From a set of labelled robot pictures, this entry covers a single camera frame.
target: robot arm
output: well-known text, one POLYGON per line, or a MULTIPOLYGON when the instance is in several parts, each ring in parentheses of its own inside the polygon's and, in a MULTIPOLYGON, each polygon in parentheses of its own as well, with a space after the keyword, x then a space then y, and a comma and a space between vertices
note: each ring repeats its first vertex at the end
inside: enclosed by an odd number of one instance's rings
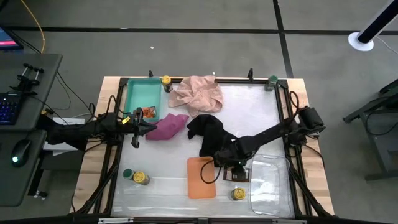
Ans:
POLYGON ((119 119, 116 113, 106 113, 100 114, 97 120, 85 124, 64 125, 42 115, 38 124, 38 129, 46 130, 46 140, 49 144, 65 142, 71 146, 89 138, 100 138, 112 144, 116 135, 134 134, 131 144, 138 148, 138 137, 157 128, 156 125, 143 120, 141 108, 137 108, 134 114, 127 115, 123 120, 119 119))
POLYGON ((277 138, 287 136, 290 145, 302 146, 307 143, 306 135, 319 133, 325 129, 315 108, 304 107, 297 114, 299 123, 294 118, 287 118, 255 136, 243 136, 227 143, 222 150, 216 152, 215 161, 226 167, 244 166, 261 146, 277 138))

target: orange plate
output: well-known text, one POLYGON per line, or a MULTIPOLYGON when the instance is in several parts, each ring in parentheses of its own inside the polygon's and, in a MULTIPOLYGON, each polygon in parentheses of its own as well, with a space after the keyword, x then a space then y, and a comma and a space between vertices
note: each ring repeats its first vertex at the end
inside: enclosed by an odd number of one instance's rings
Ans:
MULTIPOLYGON (((216 184, 206 184, 200 178, 202 166, 213 160, 212 157, 194 157, 187 160, 188 166, 188 197, 190 199, 214 198, 216 196, 216 184)), ((207 182, 214 180, 214 162, 211 162, 203 169, 203 179, 207 182)))

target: green plastic bin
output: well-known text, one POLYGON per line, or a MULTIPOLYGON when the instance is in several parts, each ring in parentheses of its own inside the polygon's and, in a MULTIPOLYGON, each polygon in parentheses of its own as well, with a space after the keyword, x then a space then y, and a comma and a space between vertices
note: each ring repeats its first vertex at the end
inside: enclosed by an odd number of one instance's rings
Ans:
POLYGON ((130 78, 127 83, 127 98, 124 112, 133 112, 137 107, 155 106, 155 118, 145 118, 147 122, 159 120, 162 81, 160 78, 130 78))

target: canned food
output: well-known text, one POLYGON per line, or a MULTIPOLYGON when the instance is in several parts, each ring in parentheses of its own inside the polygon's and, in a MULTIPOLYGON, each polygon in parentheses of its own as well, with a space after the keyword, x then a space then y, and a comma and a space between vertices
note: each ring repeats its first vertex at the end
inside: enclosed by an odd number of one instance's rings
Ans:
POLYGON ((246 191, 241 187, 237 187, 233 191, 231 191, 231 197, 233 200, 242 200, 245 198, 245 196, 246 191))
POLYGON ((125 178, 126 180, 132 180, 133 175, 134 171, 132 171, 132 169, 125 169, 123 171, 123 178, 125 178))
POLYGON ((173 90, 172 79, 168 75, 162 77, 162 84, 166 93, 170 93, 173 90))
POLYGON ((275 75, 271 75, 268 78, 268 83, 265 84, 264 88, 266 89, 266 91, 272 91, 274 90, 277 82, 278 82, 278 77, 276 77, 275 75))
POLYGON ((135 183, 141 185, 147 185, 150 181, 149 176, 145 175, 145 173, 142 171, 135 172, 132 179, 135 183))

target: small orange object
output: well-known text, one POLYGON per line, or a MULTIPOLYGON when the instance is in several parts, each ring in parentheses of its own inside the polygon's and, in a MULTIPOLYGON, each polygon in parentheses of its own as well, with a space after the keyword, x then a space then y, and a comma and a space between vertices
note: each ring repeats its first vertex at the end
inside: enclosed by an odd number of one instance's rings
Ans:
POLYGON ((156 116, 156 107, 155 106, 150 106, 146 108, 141 108, 142 113, 144 114, 144 118, 154 118, 156 116))
MULTIPOLYGON (((206 184, 200 178, 200 170, 208 161, 213 160, 212 157, 193 157, 187 161, 188 167, 188 197, 190 199, 214 198, 216 197, 216 184, 206 184)), ((211 162, 203 168, 203 179, 212 181, 215 178, 214 163, 211 162)))

